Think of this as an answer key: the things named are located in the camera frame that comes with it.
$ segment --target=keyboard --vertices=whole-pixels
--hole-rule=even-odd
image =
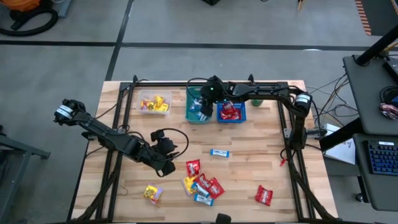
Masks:
[[[366,141],[372,174],[398,175],[398,142]]]

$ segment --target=vacuum cleaner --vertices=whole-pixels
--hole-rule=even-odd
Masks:
[[[51,29],[58,21],[58,12],[52,9],[53,2],[51,0],[0,0],[0,3],[11,10],[10,17],[15,21],[10,27],[11,30],[0,28],[0,34],[28,37]],[[51,14],[51,19],[46,24],[35,29],[18,31],[31,18],[44,13]]]

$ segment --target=red snack packet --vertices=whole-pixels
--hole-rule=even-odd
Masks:
[[[209,188],[211,186],[211,183],[208,179],[206,179],[205,174],[200,174],[195,180],[193,180],[194,182],[197,182],[200,187],[203,187],[205,190],[209,191]]]
[[[187,172],[189,177],[194,177],[199,174],[200,161],[199,159],[187,162]]]
[[[257,194],[254,197],[254,199],[260,203],[263,203],[264,205],[270,206],[271,205],[271,199],[272,199],[272,191],[267,190],[261,185],[259,186],[259,189],[257,190]]]
[[[213,177],[210,180],[210,184],[211,184],[211,187],[209,188],[209,193],[210,193],[212,199],[218,198],[220,195],[222,195],[225,192],[223,187],[217,181],[216,177]]]

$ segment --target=wooden tabletop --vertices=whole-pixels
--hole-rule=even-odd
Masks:
[[[288,82],[305,89],[301,80]],[[104,83],[97,115],[116,103],[119,84]],[[214,222],[218,213],[230,215],[233,222],[297,221],[289,169],[287,164],[279,166],[279,152],[284,148],[284,140],[276,101],[264,101],[259,108],[247,102],[247,121],[241,124],[220,124],[213,116],[211,123],[197,125],[185,119],[185,88],[145,87],[146,90],[172,92],[172,108],[167,116],[140,114],[137,96],[142,89],[134,89],[129,121],[131,130],[139,131],[150,141],[150,133],[157,129],[177,128],[188,135],[190,146],[185,154],[174,160],[177,170],[163,178],[158,177],[150,167],[124,157],[119,182],[122,187],[118,190],[114,222]],[[123,121],[126,98],[119,124]],[[287,110],[285,113],[287,123],[290,123]],[[99,120],[111,126],[113,117],[114,110]],[[311,113],[305,123],[307,128],[314,127]],[[166,135],[179,146],[177,149],[185,147],[185,138],[181,134],[167,131]],[[318,142],[312,139],[307,143],[318,146]],[[91,142],[88,152],[99,146],[98,142]],[[211,156],[210,149],[229,150],[231,155],[229,158]],[[329,213],[337,217],[322,153],[306,147],[303,156],[313,193]],[[105,158],[106,149],[86,158],[72,218],[80,216],[98,193]],[[201,171],[207,178],[216,177],[225,189],[225,193],[215,200],[212,207],[194,202],[193,196],[186,195],[183,189],[181,180],[187,176],[185,162],[194,159],[200,159]],[[148,183],[164,189],[159,207],[142,197]],[[274,191],[270,207],[254,200],[259,185]],[[300,196],[304,214],[307,214],[301,189]],[[106,201],[104,217],[107,211]]]

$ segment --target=concrete floor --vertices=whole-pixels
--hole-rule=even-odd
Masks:
[[[75,0],[68,18],[52,30],[19,39],[0,35],[0,40],[115,42],[128,1]],[[112,80],[131,80],[133,75],[186,80],[214,74],[239,80],[252,73],[258,80],[299,79],[308,86],[322,86],[344,74],[344,56],[360,53],[349,47],[370,46],[379,38],[364,33],[354,0],[308,0],[302,11],[296,10],[295,0],[222,0],[215,7],[200,0],[135,0],[123,42],[323,45],[348,50],[122,47]],[[0,16],[1,27],[9,26],[7,13]],[[44,19],[46,15],[35,18],[27,27]],[[20,218],[29,223],[66,219],[87,141],[80,128],[53,123],[53,112],[64,98],[73,98],[95,113],[113,50],[0,45],[0,124],[10,138],[52,152],[47,161],[31,160],[9,223]],[[323,90],[330,93],[333,85]],[[319,91],[313,95],[318,107],[329,97]],[[355,105],[349,86],[340,96]],[[359,192],[356,178],[334,176],[330,181],[340,218],[396,222],[398,213],[377,212],[353,200]]]

